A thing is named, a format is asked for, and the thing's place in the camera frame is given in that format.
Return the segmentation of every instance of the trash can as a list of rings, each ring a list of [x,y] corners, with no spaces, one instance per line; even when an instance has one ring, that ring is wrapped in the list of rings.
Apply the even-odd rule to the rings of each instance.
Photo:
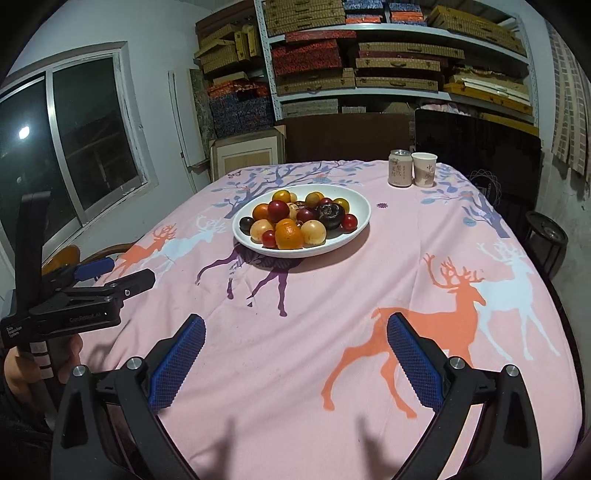
[[[552,219],[539,212],[527,212],[529,232],[526,242],[533,250],[549,279],[552,279],[564,260],[569,237]]]

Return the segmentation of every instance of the pink tablecloth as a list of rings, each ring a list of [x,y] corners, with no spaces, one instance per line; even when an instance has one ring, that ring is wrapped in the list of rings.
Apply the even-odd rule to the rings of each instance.
[[[393,188],[384,161],[251,167],[218,180],[119,259],[110,278],[151,268],[157,285],[126,302],[119,327],[84,335],[83,360],[118,367],[198,313],[205,347],[160,418],[202,478],[390,479],[433,416],[386,343],[385,322],[402,310],[419,334],[476,368],[519,366],[551,478],[582,417],[560,319],[479,191],[444,164],[436,181]],[[305,183],[361,192],[369,226],[304,260],[235,246],[230,223],[242,205]],[[478,412],[444,476],[457,471]]]

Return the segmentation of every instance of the white deer print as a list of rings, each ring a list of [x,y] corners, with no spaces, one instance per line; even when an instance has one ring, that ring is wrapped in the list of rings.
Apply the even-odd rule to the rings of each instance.
[[[198,233],[189,238],[173,238],[168,240],[161,250],[154,252],[143,262],[146,263],[149,260],[153,260],[154,258],[158,257],[166,257],[166,260],[163,264],[157,266],[156,268],[152,268],[156,276],[156,282],[158,282],[162,275],[172,268],[179,258],[187,255],[199,242],[205,241],[207,243],[211,243],[215,233],[222,233],[226,231],[226,226],[223,223],[223,219],[207,220],[205,223],[203,223],[202,220],[204,218],[204,216],[197,217],[196,225],[199,228]]]
[[[521,248],[513,244],[506,244],[497,241],[494,244],[496,254],[486,250],[484,244],[478,244],[478,249],[493,258],[511,267],[513,278],[510,280],[489,281],[483,280],[481,283],[474,284],[474,288],[480,292],[480,295],[486,300],[486,305],[475,303],[478,311],[478,328],[486,335],[491,344],[495,347],[505,359],[512,361],[512,358],[505,352],[500,345],[495,342],[488,328],[488,322],[491,319],[493,311],[508,312],[517,309],[521,317],[521,337],[523,340],[523,354],[526,360],[533,360],[529,349],[527,348],[527,322],[531,320],[538,331],[548,342],[552,353],[560,356],[558,350],[552,345],[550,338],[546,334],[539,318],[535,315],[533,309],[534,289],[531,285],[529,274],[534,270],[527,262],[527,256]]]

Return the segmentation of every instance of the hand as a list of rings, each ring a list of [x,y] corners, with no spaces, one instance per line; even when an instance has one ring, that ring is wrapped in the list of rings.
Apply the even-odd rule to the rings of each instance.
[[[80,351],[82,350],[82,338],[80,335],[72,336],[70,340],[70,359],[60,368],[57,378],[65,384],[70,378],[72,368],[80,365]],[[32,410],[40,409],[35,404],[29,385],[41,380],[41,369],[30,358],[19,356],[15,348],[8,351],[4,360],[4,377],[12,394],[23,404]]]

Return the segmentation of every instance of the window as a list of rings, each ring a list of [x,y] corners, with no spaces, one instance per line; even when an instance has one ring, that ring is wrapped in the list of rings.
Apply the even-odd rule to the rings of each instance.
[[[51,191],[44,256],[145,183],[118,51],[69,58],[0,90],[0,242],[14,259],[18,207]]]

